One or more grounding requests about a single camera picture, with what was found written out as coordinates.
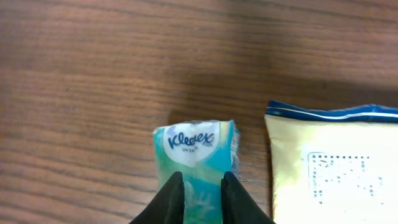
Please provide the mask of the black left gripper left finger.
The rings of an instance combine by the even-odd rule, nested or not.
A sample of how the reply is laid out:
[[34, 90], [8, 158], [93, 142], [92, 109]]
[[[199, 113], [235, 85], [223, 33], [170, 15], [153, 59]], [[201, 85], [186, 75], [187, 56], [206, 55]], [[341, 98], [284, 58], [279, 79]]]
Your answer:
[[185, 189], [182, 173], [176, 171], [129, 224], [183, 224], [184, 211]]

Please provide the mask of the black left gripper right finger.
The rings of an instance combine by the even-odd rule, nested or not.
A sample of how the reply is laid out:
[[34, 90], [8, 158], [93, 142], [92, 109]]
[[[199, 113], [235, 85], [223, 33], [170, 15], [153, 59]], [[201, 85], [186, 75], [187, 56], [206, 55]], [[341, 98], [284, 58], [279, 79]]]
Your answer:
[[275, 224], [230, 171], [221, 180], [221, 210], [223, 224]]

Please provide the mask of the teal kleenex tissue pack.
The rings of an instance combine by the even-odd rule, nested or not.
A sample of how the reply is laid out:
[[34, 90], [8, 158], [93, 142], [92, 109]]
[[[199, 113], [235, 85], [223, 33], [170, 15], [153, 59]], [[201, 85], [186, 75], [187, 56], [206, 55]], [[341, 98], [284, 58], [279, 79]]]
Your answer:
[[240, 135], [233, 120], [188, 121], [156, 128], [159, 185], [176, 171], [185, 189], [184, 223], [221, 223], [221, 180], [238, 173]]

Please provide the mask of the large white snack bag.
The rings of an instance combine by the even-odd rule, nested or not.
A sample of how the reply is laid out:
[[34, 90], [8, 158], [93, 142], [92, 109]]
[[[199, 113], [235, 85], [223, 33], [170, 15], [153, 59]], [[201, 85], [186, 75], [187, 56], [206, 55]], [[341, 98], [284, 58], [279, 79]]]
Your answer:
[[276, 223], [396, 223], [397, 109], [308, 110], [270, 101]]

